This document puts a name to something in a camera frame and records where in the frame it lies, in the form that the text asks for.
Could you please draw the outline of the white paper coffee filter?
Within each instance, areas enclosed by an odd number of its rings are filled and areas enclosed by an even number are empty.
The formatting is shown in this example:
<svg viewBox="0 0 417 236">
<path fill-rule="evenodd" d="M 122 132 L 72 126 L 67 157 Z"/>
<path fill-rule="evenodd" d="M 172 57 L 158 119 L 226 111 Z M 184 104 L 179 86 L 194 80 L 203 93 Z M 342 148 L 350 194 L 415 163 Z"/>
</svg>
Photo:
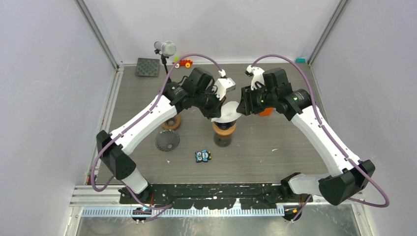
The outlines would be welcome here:
<svg viewBox="0 0 417 236">
<path fill-rule="evenodd" d="M 241 113 L 237 112 L 238 106 L 239 106 L 239 103 L 236 101 L 229 101 L 225 103 L 221 107 L 221 116 L 219 118 L 212 118 L 211 122 L 229 123 L 229 122 L 237 120 L 238 118 L 242 116 Z"/>
</svg>

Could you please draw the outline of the blue glass dripper cone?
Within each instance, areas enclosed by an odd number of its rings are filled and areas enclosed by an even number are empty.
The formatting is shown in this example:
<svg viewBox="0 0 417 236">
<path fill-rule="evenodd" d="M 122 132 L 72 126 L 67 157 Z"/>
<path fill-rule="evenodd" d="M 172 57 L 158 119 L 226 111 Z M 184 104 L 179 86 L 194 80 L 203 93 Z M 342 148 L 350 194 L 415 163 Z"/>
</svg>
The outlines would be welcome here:
<svg viewBox="0 0 417 236">
<path fill-rule="evenodd" d="M 221 130 L 228 130 L 232 126 L 234 126 L 235 123 L 236 123 L 236 120 L 231 121 L 231 122 L 214 122 L 214 124 Z"/>
</svg>

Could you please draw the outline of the smoky glass carafe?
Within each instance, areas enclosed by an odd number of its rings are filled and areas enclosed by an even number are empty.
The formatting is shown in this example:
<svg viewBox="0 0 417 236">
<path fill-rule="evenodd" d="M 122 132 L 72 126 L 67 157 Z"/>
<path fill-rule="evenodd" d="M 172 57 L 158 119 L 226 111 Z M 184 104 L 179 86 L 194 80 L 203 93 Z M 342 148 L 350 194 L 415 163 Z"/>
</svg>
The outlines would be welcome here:
<svg viewBox="0 0 417 236">
<path fill-rule="evenodd" d="M 214 134 L 213 137 L 214 143 L 218 146 L 218 147 L 227 147 L 232 143 L 233 140 L 233 135 L 219 135 L 217 133 Z"/>
</svg>

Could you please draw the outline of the grey glass dripper cone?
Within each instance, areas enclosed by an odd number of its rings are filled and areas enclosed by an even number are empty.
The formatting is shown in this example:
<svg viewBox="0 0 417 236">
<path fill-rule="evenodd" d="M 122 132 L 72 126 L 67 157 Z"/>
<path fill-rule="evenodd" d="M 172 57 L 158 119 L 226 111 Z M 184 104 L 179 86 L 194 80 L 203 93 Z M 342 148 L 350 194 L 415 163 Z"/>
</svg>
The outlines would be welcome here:
<svg viewBox="0 0 417 236">
<path fill-rule="evenodd" d="M 180 143 L 180 136 L 174 130 L 163 130 L 155 137 L 155 146 L 159 151 L 170 152 L 175 150 Z"/>
</svg>

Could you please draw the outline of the silver microphone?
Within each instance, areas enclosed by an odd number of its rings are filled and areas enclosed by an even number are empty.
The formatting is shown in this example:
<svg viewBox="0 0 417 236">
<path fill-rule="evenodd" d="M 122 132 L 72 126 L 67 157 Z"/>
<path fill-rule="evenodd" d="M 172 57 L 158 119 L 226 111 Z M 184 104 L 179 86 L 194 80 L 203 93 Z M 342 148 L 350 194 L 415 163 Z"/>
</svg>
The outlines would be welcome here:
<svg viewBox="0 0 417 236">
<path fill-rule="evenodd" d="M 155 41 L 154 42 L 154 52 L 155 54 L 160 55 L 161 62 L 164 66 L 166 74 L 168 74 L 167 68 L 167 59 L 171 56 L 174 56 L 177 52 L 177 47 L 174 42 L 172 41 Z"/>
</svg>

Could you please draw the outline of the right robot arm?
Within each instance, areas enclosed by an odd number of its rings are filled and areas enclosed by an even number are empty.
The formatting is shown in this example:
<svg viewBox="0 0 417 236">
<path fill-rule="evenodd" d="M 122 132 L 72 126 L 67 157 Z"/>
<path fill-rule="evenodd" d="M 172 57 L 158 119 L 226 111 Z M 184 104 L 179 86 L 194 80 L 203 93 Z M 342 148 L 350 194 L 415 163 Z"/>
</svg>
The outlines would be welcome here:
<svg viewBox="0 0 417 236">
<path fill-rule="evenodd" d="M 371 160 L 361 160 L 347 148 L 335 132 L 328 127 L 318 107 L 304 89 L 293 90 L 282 68 L 264 71 L 248 66 L 246 75 L 251 85 L 241 89 L 237 112 L 243 115 L 258 114 L 266 108 L 275 108 L 294 124 L 309 140 L 322 158 L 327 173 L 305 175 L 299 172 L 281 180 L 281 197 L 293 202 L 301 194 L 318 195 L 337 206 L 363 190 L 375 172 Z"/>
</svg>

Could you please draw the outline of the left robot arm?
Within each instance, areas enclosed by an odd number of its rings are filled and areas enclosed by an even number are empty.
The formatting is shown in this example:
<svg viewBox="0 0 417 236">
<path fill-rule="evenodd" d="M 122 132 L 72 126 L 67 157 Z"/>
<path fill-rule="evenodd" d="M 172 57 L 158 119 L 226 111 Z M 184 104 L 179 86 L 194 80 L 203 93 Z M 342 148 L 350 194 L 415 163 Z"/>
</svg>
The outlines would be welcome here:
<svg viewBox="0 0 417 236">
<path fill-rule="evenodd" d="M 102 130 L 97 136 L 98 159 L 123 182 L 138 203 L 146 203 L 151 196 L 148 181 L 141 175 L 130 154 L 136 146 L 163 122 L 191 107 L 200 109 L 206 118 L 221 117 L 226 93 L 236 88 L 235 82 L 225 77 L 215 80 L 204 69 L 197 67 L 182 83 L 165 83 L 160 93 L 134 118 L 110 133 Z"/>
</svg>

